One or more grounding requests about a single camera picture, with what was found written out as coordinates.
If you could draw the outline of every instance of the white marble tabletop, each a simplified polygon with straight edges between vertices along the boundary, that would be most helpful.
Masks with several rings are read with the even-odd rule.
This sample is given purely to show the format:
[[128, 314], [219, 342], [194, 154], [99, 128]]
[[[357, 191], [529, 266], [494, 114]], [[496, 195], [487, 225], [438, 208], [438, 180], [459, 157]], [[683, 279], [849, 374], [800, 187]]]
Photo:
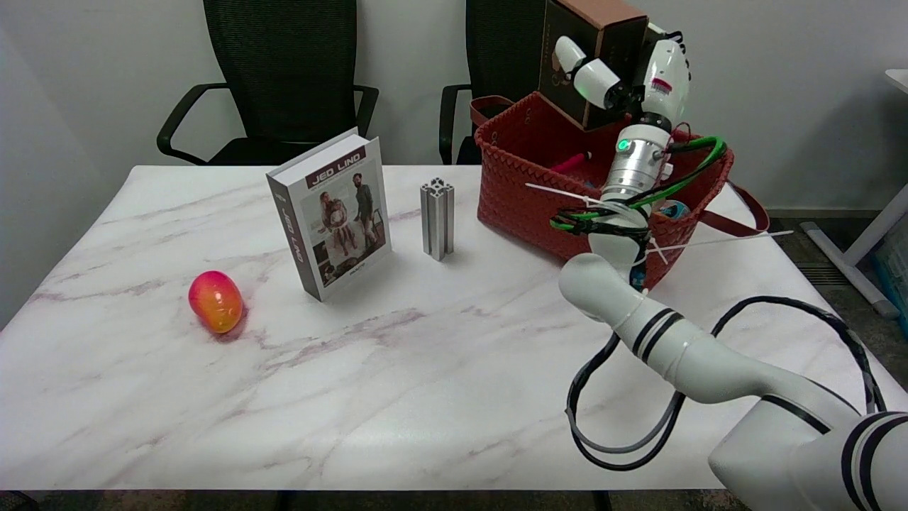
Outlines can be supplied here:
[[889, 80], [905, 93], [908, 93], [908, 69], [887, 69]]
[[[476, 220], [477, 167], [386, 167], [394, 252], [322, 304], [306, 295], [264, 168], [136, 167], [0, 334], [4, 489], [720, 487], [706, 464], [755, 402], [688, 400], [665, 450], [625, 473], [585, 461], [568, 384], [606, 341], [558, 293], [558, 265]], [[457, 188], [457, 252], [422, 253], [418, 185]], [[711, 208], [748, 218], [725, 190]], [[696, 240], [722, 236], [700, 226]], [[186, 301], [217, 269], [246, 324], [218, 343]], [[691, 247], [652, 296], [711, 326], [747, 296], [828, 306], [774, 241]], [[754, 306], [722, 335], [863, 408], [854, 361], [809, 316]], [[873, 361], [892, 409], [908, 396]], [[671, 388], [623, 347], [580, 422], [637, 440]]]

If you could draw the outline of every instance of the cardboard box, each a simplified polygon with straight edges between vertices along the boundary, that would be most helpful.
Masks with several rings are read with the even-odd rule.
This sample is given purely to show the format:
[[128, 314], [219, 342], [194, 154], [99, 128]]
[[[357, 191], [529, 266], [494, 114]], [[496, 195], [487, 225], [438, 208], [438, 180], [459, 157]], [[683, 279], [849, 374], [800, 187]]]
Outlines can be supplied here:
[[379, 139], [352, 128], [267, 174], [302, 287], [324, 301], [391, 251]]
[[631, 85], [648, 24], [643, 11], [621, 0], [548, 0], [539, 92], [581, 129], [596, 129], [620, 119], [623, 112], [597, 108], [574, 89], [554, 57], [555, 43], [567, 35], [588, 57], [602, 59], [623, 82]]

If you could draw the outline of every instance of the book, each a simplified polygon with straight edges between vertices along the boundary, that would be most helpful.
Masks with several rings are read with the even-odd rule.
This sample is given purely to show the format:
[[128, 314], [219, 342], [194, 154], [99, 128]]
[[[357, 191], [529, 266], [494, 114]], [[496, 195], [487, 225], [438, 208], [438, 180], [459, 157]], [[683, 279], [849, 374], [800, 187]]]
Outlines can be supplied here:
[[302, 287], [318, 300], [391, 251], [378, 138], [353, 128], [266, 177]]

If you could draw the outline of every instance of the brown box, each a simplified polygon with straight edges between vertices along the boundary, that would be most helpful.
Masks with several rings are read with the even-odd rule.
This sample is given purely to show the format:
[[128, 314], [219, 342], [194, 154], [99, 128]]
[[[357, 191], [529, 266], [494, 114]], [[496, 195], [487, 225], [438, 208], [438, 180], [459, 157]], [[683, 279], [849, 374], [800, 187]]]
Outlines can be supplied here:
[[637, 72], [648, 23], [643, 11], [621, 0], [548, 0], [539, 92], [581, 129], [596, 129], [620, 119], [623, 112], [593, 106], [574, 89], [554, 58], [555, 43], [567, 35], [588, 57], [602, 59], [630, 85]]

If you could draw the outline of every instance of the chair backrest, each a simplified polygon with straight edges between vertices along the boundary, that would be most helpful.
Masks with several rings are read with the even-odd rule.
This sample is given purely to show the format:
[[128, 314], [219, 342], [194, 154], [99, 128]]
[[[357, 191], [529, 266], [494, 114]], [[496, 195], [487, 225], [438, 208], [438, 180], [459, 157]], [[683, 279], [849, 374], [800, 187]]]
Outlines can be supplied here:
[[473, 97], [518, 101], [538, 88], [546, 0], [467, 0]]
[[246, 135], [323, 142], [356, 125], [357, 0], [204, 0]]

